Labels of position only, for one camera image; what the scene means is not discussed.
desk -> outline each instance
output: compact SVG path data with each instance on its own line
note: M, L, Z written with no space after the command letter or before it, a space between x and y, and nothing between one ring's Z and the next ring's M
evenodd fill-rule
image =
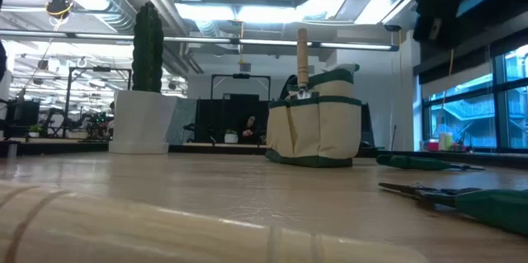
M528 239L380 190L378 182L528 189L528 171L400 171L374 159L313 169L263 156L79 153L0 159L0 179L242 222L412 247L430 262L526 262Z

rolled bamboo mat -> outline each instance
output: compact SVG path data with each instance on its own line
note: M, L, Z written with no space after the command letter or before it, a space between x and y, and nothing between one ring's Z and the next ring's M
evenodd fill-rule
M406 247L7 182L0 182L0 258L6 263L427 262Z

glass window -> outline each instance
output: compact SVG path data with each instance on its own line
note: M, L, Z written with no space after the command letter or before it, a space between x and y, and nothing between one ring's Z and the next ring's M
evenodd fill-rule
M493 95L482 95L444 105L439 122L441 105L431 107L431 134L453 134L454 142L464 142L465 146L495 148L495 107Z
M461 85L458 85L456 87L452 87L452 88L449 88L447 89L447 91L445 92L446 93L446 97L449 97L449 96L453 96L453 95L458 95L458 94L461 94L461 93L466 93L466 92L471 92L473 90L478 90L478 89L482 89L482 88L485 88L485 87L490 87L492 86L493 84L493 75L490 73L490 74L486 74L482 77L477 77L475 78L474 80L471 80L469 82L465 82ZM440 92L440 93L437 93L437 94L433 94L431 96L429 96L429 100L430 101L434 101L436 99L441 99L444 97L444 92Z
M519 49L504 54L504 64L506 67L507 82L528 77L528 45L523 45Z
M510 147L528 148L528 116L526 114L528 87L508 91L507 100Z

garden tool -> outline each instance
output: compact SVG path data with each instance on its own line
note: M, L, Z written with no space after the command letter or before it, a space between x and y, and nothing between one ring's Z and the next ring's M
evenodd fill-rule
M528 235L528 190L434 189L421 185L379 183L428 204L443 204L481 223Z
M420 169L424 171L441 171L445 169L484 170L482 167L474 167L466 164L452 164L449 162L424 158L395 155L379 155L376 162L380 165L396 167L401 169Z
M308 89L308 32L304 28L297 31L297 86L299 92L291 100L309 99L317 94Z

red object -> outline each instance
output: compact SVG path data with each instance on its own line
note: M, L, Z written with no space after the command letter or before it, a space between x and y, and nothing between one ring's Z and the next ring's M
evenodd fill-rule
M431 142L427 143L427 151L430 151L430 152L438 151L438 148L439 148L438 143L431 143Z

